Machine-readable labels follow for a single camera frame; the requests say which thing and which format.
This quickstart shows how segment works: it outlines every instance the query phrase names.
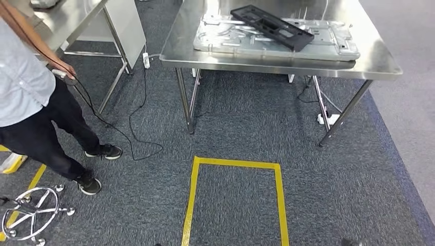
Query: caster wheel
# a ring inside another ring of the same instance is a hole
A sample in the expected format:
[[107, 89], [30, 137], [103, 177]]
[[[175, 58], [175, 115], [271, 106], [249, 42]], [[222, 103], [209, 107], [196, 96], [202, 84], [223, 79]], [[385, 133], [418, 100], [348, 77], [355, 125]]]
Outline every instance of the caster wheel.
[[45, 245], [45, 239], [41, 238], [36, 241], [36, 246], [44, 246]]
[[23, 197], [21, 199], [22, 202], [29, 203], [32, 200], [32, 197]]
[[56, 189], [57, 192], [61, 192], [64, 190], [65, 185], [59, 184], [58, 186], [55, 186], [54, 188]]
[[73, 215], [74, 213], [75, 213], [75, 208], [69, 208], [68, 211], [67, 211], [67, 215], [68, 215], [68, 216], [71, 216], [71, 215]]
[[11, 237], [16, 237], [16, 230], [10, 230], [10, 231], [9, 231], [9, 235], [10, 235]]

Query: gray floor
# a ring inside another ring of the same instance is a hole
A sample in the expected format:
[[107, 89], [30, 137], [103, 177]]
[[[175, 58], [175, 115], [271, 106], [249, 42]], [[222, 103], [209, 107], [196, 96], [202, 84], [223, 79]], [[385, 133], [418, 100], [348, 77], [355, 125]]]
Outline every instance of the gray floor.
[[[158, 53], [178, 5], [154, 1], [137, 6], [148, 53]], [[76, 48], [88, 47], [76, 44]], [[98, 72], [99, 68], [115, 72], [119, 64], [89, 57], [66, 60], [76, 67], [94, 100], [101, 101], [114, 74]], [[128, 115], [144, 96], [143, 76], [140, 63], [132, 76], [124, 75], [104, 114], [127, 133]], [[424, 231], [427, 227], [421, 222], [427, 218], [416, 216], [410, 193], [404, 192], [403, 184], [409, 179], [398, 175], [404, 169], [394, 158], [400, 157], [385, 147], [391, 139], [386, 131], [379, 132], [385, 126], [376, 118], [379, 113], [370, 96], [356, 107], [330, 146], [320, 149], [316, 143], [324, 128], [315, 122], [318, 105], [296, 99], [303, 89], [300, 77], [290, 85], [284, 75], [205, 71], [193, 136], [186, 134], [175, 80], [173, 70], [153, 61], [147, 71], [146, 106], [132, 118], [140, 138], [165, 147], [156, 156], [133, 161], [127, 141], [98, 122], [87, 108], [88, 123], [103, 142], [124, 148], [122, 158], [85, 158], [75, 140], [59, 132], [66, 152], [93, 168], [104, 189], [88, 197], [67, 184], [62, 202], [75, 206], [77, 213], [61, 216], [50, 228], [55, 233], [44, 233], [50, 245], [181, 245], [194, 155], [280, 163], [292, 245], [340, 245], [342, 238], [363, 240], [367, 245], [433, 245], [433, 232]], [[359, 84], [322, 79], [325, 92], [341, 107]], [[314, 98], [312, 88], [304, 98]], [[138, 158], [158, 149], [133, 145]], [[6, 188], [2, 190], [8, 195], [23, 191], [37, 167], [28, 161], [19, 172], [2, 176], [0, 182]], [[201, 167], [198, 180], [191, 245], [279, 245], [270, 172]], [[64, 182], [48, 170], [40, 184]]]
[[380, 81], [370, 91], [435, 221], [435, 47], [431, 41], [433, 33], [426, 31], [433, 29], [435, 21], [427, 8], [433, 1], [361, 0], [361, 3], [404, 71], [394, 84]]

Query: hand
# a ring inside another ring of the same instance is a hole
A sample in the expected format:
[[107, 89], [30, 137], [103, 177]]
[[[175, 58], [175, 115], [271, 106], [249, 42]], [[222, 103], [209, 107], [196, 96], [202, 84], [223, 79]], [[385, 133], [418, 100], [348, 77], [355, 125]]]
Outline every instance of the hand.
[[67, 76], [70, 79], [75, 79], [75, 76], [77, 76], [74, 68], [71, 65], [63, 62], [62, 60], [57, 60], [56, 62], [51, 61], [50, 65], [53, 66], [56, 69], [59, 69], [59, 70], [61, 70], [63, 72], [66, 72]]

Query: chair base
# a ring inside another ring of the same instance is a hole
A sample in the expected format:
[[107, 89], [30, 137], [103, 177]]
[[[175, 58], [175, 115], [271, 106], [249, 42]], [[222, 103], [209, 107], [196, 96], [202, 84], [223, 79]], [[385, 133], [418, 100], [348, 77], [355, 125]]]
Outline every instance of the chair base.
[[[6, 210], [3, 220], [2, 220], [2, 230], [5, 236], [9, 240], [27, 240], [31, 239], [32, 242], [36, 246], [44, 246], [46, 241], [43, 238], [37, 239], [36, 236], [39, 235], [47, 226], [53, 221], [56, 215], [59, 212], [66, 212], [68, 216], [71, 216], [75, 213], [74, 208], [60, 208], [59, 195], [56, 193], [61, 192], [64, 189], [63, 185], [55, 186], [54, 189], [48, 187], [37, 187], [30, 189], [23, 194], [19, 195], [14, 201], [9, 204], [11, 207]], [[45, 191], [44, 195], [38, 202], [35, 202], [36, 205], [31, 205], [29, 202], [32, 200], [31, 194], [36, 191]], [[51, 208], [42, 208], [44, 201], [47, 198], [51, 197], [51, 199], [55, 200], [55, 206]], [[38, 215], [42, 214], [51, 214], [51, 217], [45, 222], [43, 226], [39, 229], [36, 228], [36, 220]], [[20, 215], [22, 215], [17, 221], [9, 221], [15, 220]], [[31, 219], [30, 223], [30, 234], [27, 236], [17, 236], [17, 230], [15, 229], [19, 224], [24, 223], [28, 219]]]

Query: metal mold plate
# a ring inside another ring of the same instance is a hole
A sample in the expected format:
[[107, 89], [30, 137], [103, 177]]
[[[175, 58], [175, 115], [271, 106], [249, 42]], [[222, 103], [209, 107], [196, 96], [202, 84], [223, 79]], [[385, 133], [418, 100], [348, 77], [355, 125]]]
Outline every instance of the metal mold plate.
[[293, 52], [244, 22], [233, 20], [232, 16], [204, 16], [193, 47], [207, 52], [301, 59], [350, 61], [360, 57], [349, 28], [343, 22], [290, 18], [283, 20], [313, 34], [314, 40], [301, 51]]

